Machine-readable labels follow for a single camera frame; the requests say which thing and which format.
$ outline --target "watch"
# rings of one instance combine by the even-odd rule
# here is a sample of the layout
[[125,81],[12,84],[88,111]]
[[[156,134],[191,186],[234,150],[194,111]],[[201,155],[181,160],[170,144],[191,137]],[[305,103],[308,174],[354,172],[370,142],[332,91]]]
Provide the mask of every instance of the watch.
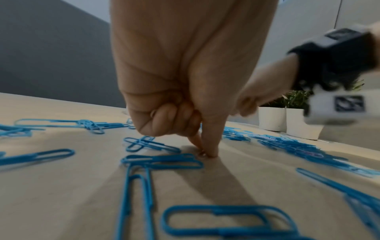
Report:
[[293,90],[346,90],[363,72],[377,66],[375,39],[368,28],[354,25],[328,32],[288,53],[298,55],[299,68]]

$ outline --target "human hand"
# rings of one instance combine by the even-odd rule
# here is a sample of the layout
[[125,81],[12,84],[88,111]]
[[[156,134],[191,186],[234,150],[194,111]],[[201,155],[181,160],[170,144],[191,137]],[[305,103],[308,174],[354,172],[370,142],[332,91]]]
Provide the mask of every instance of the human hand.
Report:
[[118,84],[136,129],[187,136],[216,157],[277,2],[112,0]]
[[294,53],[254,71],[243,88],[232,114],[246,117],[257,108],[289,92],[298,71],[298,56]]

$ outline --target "white cylindrical object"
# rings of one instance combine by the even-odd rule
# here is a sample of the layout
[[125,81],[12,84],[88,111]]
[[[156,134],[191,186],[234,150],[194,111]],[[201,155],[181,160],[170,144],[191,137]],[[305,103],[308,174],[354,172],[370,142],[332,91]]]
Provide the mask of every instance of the white cylindrical object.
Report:
[[323,127],[323,125],[307,125],[303,109],[286,109],[286,134],[290,136],[317,140]]
[[269,131],[284,131],[286,129],[285,108],[258,108],[258,126],[260,129]]

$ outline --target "dark gray wall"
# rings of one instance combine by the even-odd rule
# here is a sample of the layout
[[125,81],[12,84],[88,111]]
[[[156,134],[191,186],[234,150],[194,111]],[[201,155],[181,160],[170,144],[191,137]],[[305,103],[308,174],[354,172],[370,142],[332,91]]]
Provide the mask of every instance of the dark gray wall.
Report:
[[60,0],[0,0],[0,92],[125,107],[109,24]]

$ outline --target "beige tabletop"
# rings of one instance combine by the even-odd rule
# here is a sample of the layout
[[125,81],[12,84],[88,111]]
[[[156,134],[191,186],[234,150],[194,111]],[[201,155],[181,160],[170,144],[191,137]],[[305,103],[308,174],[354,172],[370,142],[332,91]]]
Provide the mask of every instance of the beige tabletop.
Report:
[[[48,100],[0,93],[0,123],[11,125],[20,118],[89,119],[124,123],[124,109]],[[238,123],[227,123],[257,134],[278,133]],[[59,148],[76,151],[72,157],[40,164],[0,168],[0,239],[2,240],[107,240],[113,239],[125,168],[120,159],[128,153],[124,137],[139,138],[136,130],[105,130],[95,135],[84,129],[49,128],[29,138],[0,138],[0,151],[8,156]],[[197,153],[179,136],[156,141]],[[307,141],[329,154],[380,169],[380,152],[324,141]],[[141,150],[138,154],[162,155]],[[162,212],[179,204],[260,204],[288,213],[300,232],[317,240],[374,239],[354,215],[341,194],[300,177],[301,167],[380,197],[378,179],[356,176],[316,165],[281,151],[272,151],[255,140],[251,143],[223,139],[220,158],[204,160],[204,170],[153,171],[157,239],[175,239],[160,227]],[[133,184],[133,212],[125,227],[125,239],[145,239],[140,184]],[[178,214],[175,227],[254,225],[252,217],[215,217],[210,214]],[[282,228],[281,221],[275,224]]]

